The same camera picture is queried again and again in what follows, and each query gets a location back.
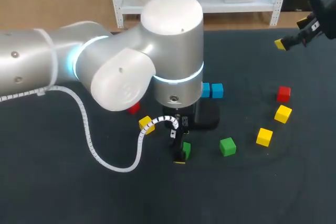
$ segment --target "blue cube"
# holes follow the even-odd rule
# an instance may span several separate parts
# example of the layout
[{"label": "blue cube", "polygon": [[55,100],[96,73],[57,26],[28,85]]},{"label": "blue cube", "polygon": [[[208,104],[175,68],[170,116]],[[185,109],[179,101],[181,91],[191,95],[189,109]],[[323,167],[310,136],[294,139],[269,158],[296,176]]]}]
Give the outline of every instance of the blue cube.
[{"label": "blue cube", "polygon": [[209,83],[203,83],[201,98],[209,98],[209,97],[210,97],[210,84]]},{"label": "blue cube", "polygon": [[212,88],[212,98],[223,98],[224,96],[224,89],[221,83],[211,84]]}]

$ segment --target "black table surface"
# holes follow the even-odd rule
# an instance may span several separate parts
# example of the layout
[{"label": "black table surface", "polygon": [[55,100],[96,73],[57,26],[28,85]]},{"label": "black table surface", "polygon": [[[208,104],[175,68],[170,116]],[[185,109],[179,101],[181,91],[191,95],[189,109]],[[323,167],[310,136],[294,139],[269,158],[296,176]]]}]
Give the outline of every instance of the black table surface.
[{"label": "black table surface", "polygon": [[[164,126],[145,137],[140,165],[120,174],[91,156],[75,101],[47,92],[0,104],[0,223],[336,223],[336,42],[276,49],[293,30],[205,33],[204,82],[222,83],[218,129],[192,132],[186,165],[172,163]],[[108,163],[133,163],[137,117],[88,111],[93,144]],[[279,86],[291,87],[286,124],[275,121]],[[141,101],[162,115],[150,89]],[[272,130],[268,148],[257,145]],[[221,139],[237,153],[222,157]]]}]

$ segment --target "green cube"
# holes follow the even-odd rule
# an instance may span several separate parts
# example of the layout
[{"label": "green cube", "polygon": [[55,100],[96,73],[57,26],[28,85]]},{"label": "green cube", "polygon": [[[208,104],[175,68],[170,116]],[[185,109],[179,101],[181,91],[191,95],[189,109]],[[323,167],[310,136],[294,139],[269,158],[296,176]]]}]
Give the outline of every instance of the green cube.
[{"label": "green cube", "polygon": [[231,137],[221,140],[219,148],[221,148],[220,151],[224,157],[235,154],[237,150],[237,147]]},{"label": "green cube", "polygon": [[187,142],[183,142],[183,151],[185,153],[185,160],[189,158],[190,151],[191,151],[191,144]]}]

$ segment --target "toy block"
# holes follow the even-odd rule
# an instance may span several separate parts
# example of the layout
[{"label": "toy block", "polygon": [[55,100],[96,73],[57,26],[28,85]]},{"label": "toy block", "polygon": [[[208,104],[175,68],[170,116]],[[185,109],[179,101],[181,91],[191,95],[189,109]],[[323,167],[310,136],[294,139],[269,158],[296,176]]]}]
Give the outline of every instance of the toy block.
[{"label": "toy block", "polygon": [[257,137],[257,144],[268,147],[271,141],[273,131],[261,128]]},{"label": "toy block", "polygon": [[[149,124],[152,121],[152,119],[149,116],[145,116],[143,119],[139,121],[140,129],[142,130],[147,124]],[[146,132],[146,135],[151,133],[155,130],[155,125],[151,126],[148,131]]]},{"label": "toy block", "polygon": [[137,102],[135,105],[127,109],[127,111],[132,115],[136,114],[139,110],[140,110],[140,102]]},{"label": "toy block", "polygon": [[281,123],[286,123],[290,113],[292,113],[292,109],[281,105],[277,111],[277,113],[275,114],[274,119],[281,122]]},{"label": "toy block", "polygon": [[210,84],[209,83],[203,83],[202,88],[202,95],[201,98],[209,98],[210,97]]},{"label": "toy block", "polygon": [[278,95],[277,95],[277,101],[278,102],[289,102],[290,98],[290,88],[280,86]]},{"label": "toy block", "polygon": [[224,157],[235,154],[237,150],[231,137],[221,140],[219,142],[219,148]]},{"label": "toy block", "polygon": [[211,84],[212,88],[212,98],[223,98],[224,96],[224,89],[221,83]]},{"label": "toy block", "polygon": [[190,151],[191,151],[191,144],[183,142],[183,152],[185,153],[185,160],[189,158]]}]

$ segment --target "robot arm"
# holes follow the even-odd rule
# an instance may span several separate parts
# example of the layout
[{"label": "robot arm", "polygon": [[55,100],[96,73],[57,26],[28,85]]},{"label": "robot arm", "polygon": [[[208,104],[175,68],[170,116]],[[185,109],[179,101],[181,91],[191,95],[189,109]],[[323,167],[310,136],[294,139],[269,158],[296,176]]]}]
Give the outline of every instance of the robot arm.
[{"label": "robot arm", "polygon": [[278,49],[289,50],[300,43],[306,46],[321,34],[336,38],[336,0],[309,0],[309,3],[313,12],[297,22],[300,29],[297,34],[275,41]]},{"label": "robot arm", "polygon": [[137,103],[153,79],[156,99],[178,109],[200,98],[202,77],[196,0],[152,0],[141,23],[117,35],[94,22],[0,32],[0,95],[79,81],[103,108],[120,111]]}]

